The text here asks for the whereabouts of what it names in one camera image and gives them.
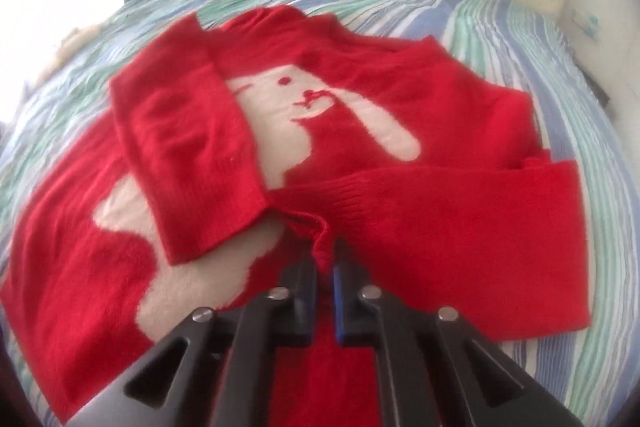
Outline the red sweater with white rabbit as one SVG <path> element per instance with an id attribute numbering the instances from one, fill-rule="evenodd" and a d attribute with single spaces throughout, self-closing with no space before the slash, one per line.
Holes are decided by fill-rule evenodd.
<path id="1" fill-rule="evenodd" d="M 409 306 L 493 340 L 589 325 L 579 169 L 542 145 L 532 97 L 433 38 L 331 14 L 173 24 L 41 181 L 1 301 L 61 421 L 197 307 L 264 291 L 333 239 Z"/>

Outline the striped blue green bedspread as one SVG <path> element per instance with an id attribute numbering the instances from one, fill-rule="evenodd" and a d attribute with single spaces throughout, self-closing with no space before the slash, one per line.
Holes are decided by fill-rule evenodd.
<path id="1" fill-rule="evenodd" d="M 514 0 L 132 0 L 22 108 L 1 141 L 1 245 L 29 196 L 107 106 L 108 80 L 174 20 L 215 26 L 256 6 L 332 13 L 363 35 L 434 36 L 483 78 L 533 95 L 544 143 L 582 169 L 593 322 L 506 352 L 585 425 L 608 425 L 639 380 L 639 190 L 560 28 Z"/>

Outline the wall socket plate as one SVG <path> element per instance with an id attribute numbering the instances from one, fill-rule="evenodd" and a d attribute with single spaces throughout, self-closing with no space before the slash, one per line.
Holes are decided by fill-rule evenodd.
<path id="1" fill-rule="evenodd" d="M 573 23 L 590 39 L 597 40 L 600 30 L 600 20 L 588 11 L 574 9 Z"/>

